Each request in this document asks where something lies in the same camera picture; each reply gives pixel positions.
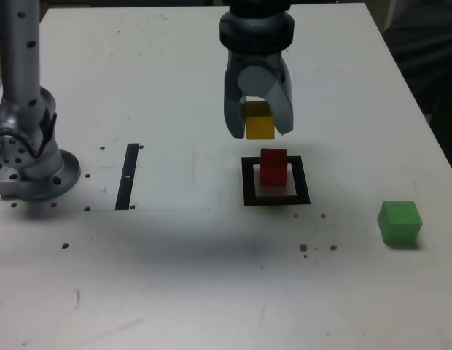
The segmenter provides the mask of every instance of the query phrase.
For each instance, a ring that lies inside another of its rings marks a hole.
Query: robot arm
[[[290,0],[232,0],[219,23],[219,38],[229,50],[225,74],[225,120],[231,134],[242,139],[243,102],[247,96],[266,100],[276,129],[293,129],[291,80],[281,52],[291,45],[294,20],[286,11]]]
[[[0,0],[0,194],[43,201],[72,188],[78,160],[59,150],[53,96],[39,81],[39,0]]]

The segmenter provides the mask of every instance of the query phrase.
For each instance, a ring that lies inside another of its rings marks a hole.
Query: green cube
[[[422,227],[422,219],[412,201],[384,201],[378,226],[386,244],[413,244]]]

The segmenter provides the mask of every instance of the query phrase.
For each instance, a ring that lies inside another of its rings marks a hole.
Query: red cube
[[[287,151],[263,148],[260,152],[260,186],[286,187]]]

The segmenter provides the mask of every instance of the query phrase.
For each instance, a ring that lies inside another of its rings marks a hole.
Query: black square marker
[[[296,195],[279,197],[262,197],[255,194],[254,165],[260,164],[260,157],[242,157],[243,203],[245,206],[295,206],[310,204],[304,167],[299,155],[289,156],[288,164],[292,167],[292,177]]]

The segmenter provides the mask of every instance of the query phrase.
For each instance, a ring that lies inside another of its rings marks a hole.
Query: table surface
[[[452,170],[365,5],[292,8],[295,129],[273,141],[227,132],[226,10],[47,13],[42,85],[82,177],[0,200],[1,350],[452,349]],[[136,209],[114,211],[128,143]],[[243,206],[263,147],[302,157],[311,205]],[[416,249],[381,239],[399,199]]]

